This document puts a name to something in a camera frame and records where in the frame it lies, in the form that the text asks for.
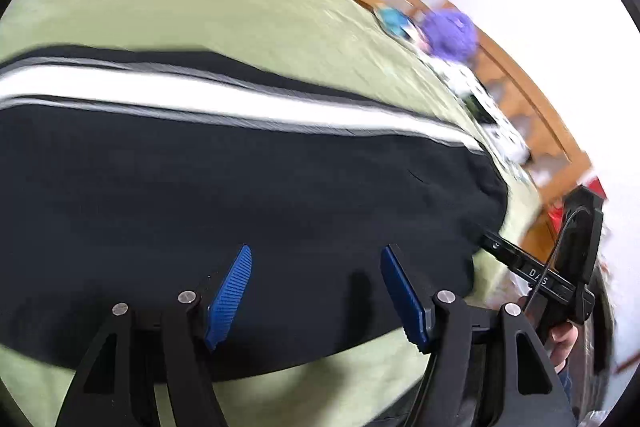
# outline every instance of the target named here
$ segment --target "metal pin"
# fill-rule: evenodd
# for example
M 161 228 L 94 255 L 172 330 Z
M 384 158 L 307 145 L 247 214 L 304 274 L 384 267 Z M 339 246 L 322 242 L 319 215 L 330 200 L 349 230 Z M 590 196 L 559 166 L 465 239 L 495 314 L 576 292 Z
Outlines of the metal pin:
M 520 306 L 510 302 L 504 305 L 504 311 L 506 311 L 512 317 L 517 317 L 518 315 L 520 315 L 520 312 L 522 310 L 520 309 Z
M 114 315 L 116 315 L 116 317 L 118 317 L 120 315 L 124 315 L 125 313 L 127 313 L 128 310 L 129 310 L 129 307 L 124 302 L 120 302 L 116 304 L 113 308 L 111 308 L 111 313 L 113 313 Z
M 446 302 L 447 304 L 451 304 L 454 300 L 456 300 L 456 296 L 453 292 L 449 290 L 440 290 L 438 292 L 438 300 L 442 302 Z
M 182 304 L 190 304 L 196 299 L 196 292 L 186 290 L 178 295 L 178 301 Z

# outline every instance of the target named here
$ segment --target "bed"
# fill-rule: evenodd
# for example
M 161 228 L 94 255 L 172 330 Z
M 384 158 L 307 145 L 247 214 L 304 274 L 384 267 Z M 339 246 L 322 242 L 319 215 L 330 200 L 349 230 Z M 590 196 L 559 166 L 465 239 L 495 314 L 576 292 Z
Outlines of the bed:
M 479 126 L 445 87 L 428 75 L 414 55 L 390 42 L 362 8 L 370 9 L 380 0 L 356 0 L 357 4 L 352 0 L 280 0 L 279 4 L 275 0 L 200 0 L 195 6 L 187 6 L 193 0 L 135 1 L 15 0 L 0 24 L 0 58 L 59 42 L 105 48 L 212 49 L 264 70 L 321 86 L 346 86 L 396 107 L 426 112 L 485 140 Z M 410 15 L 428 10 L 420 0 L 406 1 Z M 167 3 L 179 14 L 168 12 Z M 216 10 L 221 4 L 226 9 Z M 59 16 L 46 15 L 46 8 L 52 6 L 65 6 L 65 10 Z M 28 17 L 24 16 L 26 7 Z M 204 14 L 207 25 L 199 23 Z M 274 21 L 280 22 L 277 31 Z M 345 25 L 352 31 L 344 32 Z M 219 27 L 232 30 L 225 35 L 212 30 Z M 522 116 L 529 122 L 526 139 L 533 162 L 528 168 L 539 169 L 545 158 L 555 159 L 556 171 L 539 176 L 538 187 L 508 180 L 512 199 L 501 231 L 507 239 L 546 259 L 554 235 L 544 206 L 571 189 L 590 163 L 513 59 L 482 32 L 480 45 L 475 74 L 488 89 L 499 87 L 500 108 L 508 117 L 517 120 Z M 282 50 L 296 53 L 283 59 L 277 53 Z M 476 286 L 471 300 L 484 301 L 504 275 L 504 267 L 482 252 L 474 264 Z M 38 427 L 53 425 L 72 372 L 4 347 L 0 365 L 2 379 L 31 422 Z M 403 331 L 396 330 L 301 367 L 217 383 L 216 395 L 230 425 L 258 425 L 258 420 L 260 425 L 362 425 L 413 385 L 425 365 L 425 358 L 407 343 Z M 39 404 L 28 400 L 34 382 L 46 397 Z M 166 388 L 158 386 L 157 395 L 168 422 Z M 348 410 L 340 405 L 345 396 L 350 397 Z

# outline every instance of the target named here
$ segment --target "green fabric surface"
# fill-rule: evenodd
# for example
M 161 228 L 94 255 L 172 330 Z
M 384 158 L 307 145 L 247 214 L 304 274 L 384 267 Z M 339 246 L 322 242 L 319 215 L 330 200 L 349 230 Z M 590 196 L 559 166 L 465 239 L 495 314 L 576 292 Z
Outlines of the green fabric surface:
M 437 77 L 352 0 L 13 0 L 0 20 L 0 60 L 52 44 L 209 49 L 452 121 L 492 150 Z M 517 242 L 538 213 L 538 192 L 497 165 L 510 192 L 501 234 Z M 474 266 L 468 301 L 478 303 L 506 268 L 484 251 Z M 396 330 L 326 359 L 215 388 L 231 427 L 355 427 L 408 389 L 426 361 Z M 0 377 L 34 427 L 55 424 L 71 371 L 0 346 Z M 157 386 L 156 395 L 162 425 L 173 425 L 166 387 Z

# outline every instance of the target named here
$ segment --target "purple ball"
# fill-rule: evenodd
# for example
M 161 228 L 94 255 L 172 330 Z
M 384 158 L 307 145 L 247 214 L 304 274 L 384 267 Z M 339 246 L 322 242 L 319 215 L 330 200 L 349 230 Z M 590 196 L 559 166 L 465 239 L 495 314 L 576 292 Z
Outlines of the purple ball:
M 478 48 L 476 26 L 468 15 L 455 8 L 443 8 L 427 13 L 420 24 L 430 46 L 430 55 L 466 62 Z

